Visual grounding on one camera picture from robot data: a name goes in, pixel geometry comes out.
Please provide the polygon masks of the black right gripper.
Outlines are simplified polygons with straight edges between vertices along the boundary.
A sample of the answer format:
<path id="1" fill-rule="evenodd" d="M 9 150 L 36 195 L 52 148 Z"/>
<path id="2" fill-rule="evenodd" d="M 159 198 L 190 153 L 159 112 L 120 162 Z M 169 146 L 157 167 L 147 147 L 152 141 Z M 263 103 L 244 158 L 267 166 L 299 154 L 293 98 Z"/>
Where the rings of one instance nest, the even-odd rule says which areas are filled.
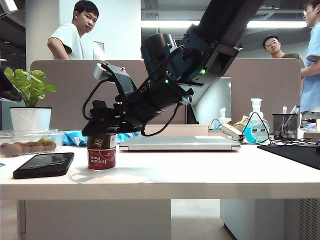
<path id="1" fill-rule="evenodd" d="M 143 123 L 138 117 L 138 110 L 141 109 L 142 103 L 143 101 L 137 99 L 125 102 L 116 98 L 113 109 L 108 108 L 105 101 L 94 100 L 92 102 L 93 108 L 90 110 L 91 120 L 81 131 L 82 135 L 93 137 L 140 132 Z M 106 121 L 109 117 L 112 117 L 111 123 Z"/>

